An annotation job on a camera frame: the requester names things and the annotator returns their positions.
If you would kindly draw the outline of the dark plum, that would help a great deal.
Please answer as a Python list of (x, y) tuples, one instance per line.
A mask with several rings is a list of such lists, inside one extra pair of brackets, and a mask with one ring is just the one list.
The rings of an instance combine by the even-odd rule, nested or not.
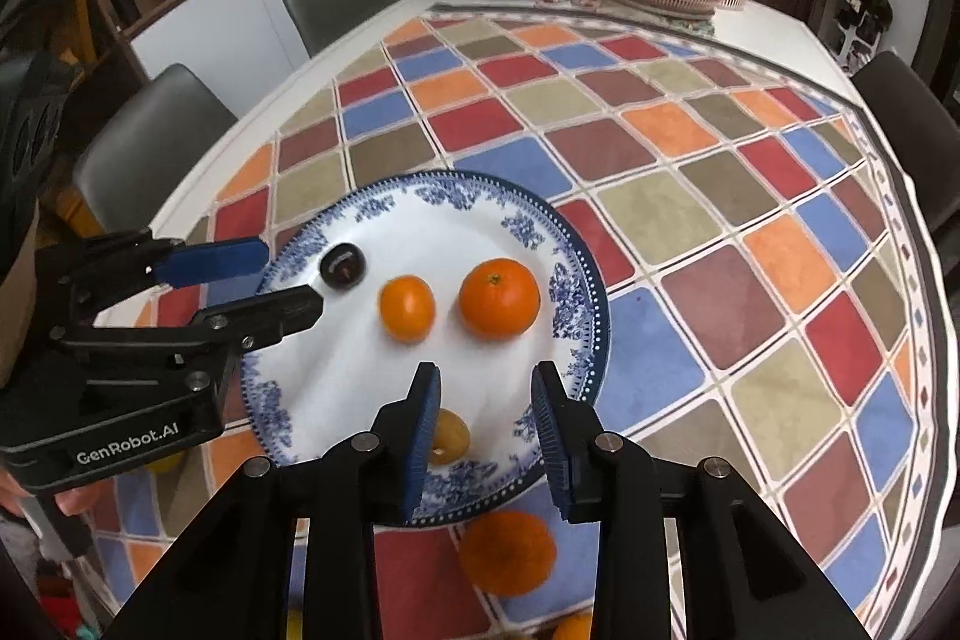
[(350, 242), (334, 245), (319, 260), (319, 275), (325, 286), (334, 291), (347, 291), (366, 276), (366, 257)]

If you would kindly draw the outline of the small orange mandarin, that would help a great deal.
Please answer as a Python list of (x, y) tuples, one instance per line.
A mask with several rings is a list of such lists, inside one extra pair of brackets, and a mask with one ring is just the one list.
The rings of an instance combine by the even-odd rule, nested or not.
[(592, 612), (578, 612), (563, 617), (551, 632), (551, 640), (589, 640)]
[(379, 291), (377, 312), (384, 331), (405, 344), (423, 341), (436, 319), (436, 302), (427, 281), (404, 275), (387, 281)]

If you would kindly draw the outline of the small brown longan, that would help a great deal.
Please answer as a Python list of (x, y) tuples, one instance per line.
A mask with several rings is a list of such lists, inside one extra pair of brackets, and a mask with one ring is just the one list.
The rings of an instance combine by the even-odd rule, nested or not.
[(470, 448), (467, 424), (449, 409), (439, 409), (431, 444), (430, 463), (444, 466), (459, 461)]

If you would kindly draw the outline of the large orange mandarin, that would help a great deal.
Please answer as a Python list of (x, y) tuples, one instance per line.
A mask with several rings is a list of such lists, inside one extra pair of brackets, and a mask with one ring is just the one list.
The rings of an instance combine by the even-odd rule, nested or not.
[(556, 562), (556, 542), (544, 520), (519, 510), (479, 516), (464, 528), (459, 564), (475, 588), (516, 598), (540, 588)]

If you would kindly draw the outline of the yellow round fruit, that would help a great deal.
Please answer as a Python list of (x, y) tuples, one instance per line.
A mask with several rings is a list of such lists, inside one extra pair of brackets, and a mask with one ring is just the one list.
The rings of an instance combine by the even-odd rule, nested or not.
[(146, 469), (153, 474), (153, 476), (169, 476), (170, 474), (178, 474), (179, 471), (184, 468), (184, 463), (189, 453), (187, 452), (178, 452), (173, 453), (172, 455), (165, 456), (164, 458), (155, 459), (146, 466)]

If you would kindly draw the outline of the dark chair near left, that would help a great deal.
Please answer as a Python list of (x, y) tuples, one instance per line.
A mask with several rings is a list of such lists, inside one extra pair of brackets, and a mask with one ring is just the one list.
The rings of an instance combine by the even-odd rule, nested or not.
[(94, 136), (73, 185), (107, 232), (143, 229), (237, 121), (192, 70), (169, 65)]

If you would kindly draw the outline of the blue and white plate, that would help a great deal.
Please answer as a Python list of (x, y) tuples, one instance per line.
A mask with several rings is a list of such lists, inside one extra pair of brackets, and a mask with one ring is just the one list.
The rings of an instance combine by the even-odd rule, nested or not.
[[(320, 279), (319, 260), (350, 242), (366, 276), (347, 291)], [(532, 271), (539, 317), (503, 341), (475, 336), (457, 308), (460, 284), (487, 260)], [(405, 344), (381, 325), (377, 298), (397, 276), (433, 291), (436, 319), (423, 341)], [(566, 393), (590, 403), (604, 380), (610, 317), (604, 281), (589, 247), (553, 206), (511, 182), (462, 170), (395, 175), (320, 211), (265, 269), (259, 289), (311, 286), (324, 314), (309, 330), (247, 354), (245, 411), (262, 450), (280, 466), (324, 455), (373, 424), (402, 398), (416, 367), (441, 372), (441, 404), (469, 427), (469, 451), (427, 473), (410, 525), (464, 521), (508, 502), (544, 472), (530, 374), (555, 364)]]

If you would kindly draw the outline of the dark chair right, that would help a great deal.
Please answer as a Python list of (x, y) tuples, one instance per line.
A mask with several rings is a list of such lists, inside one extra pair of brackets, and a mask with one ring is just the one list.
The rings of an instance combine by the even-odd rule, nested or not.
[(958, 223), (958, 125), (918, 74), (893, 52), (880, 52), (853, 83), (910, 175), (932, 234)]

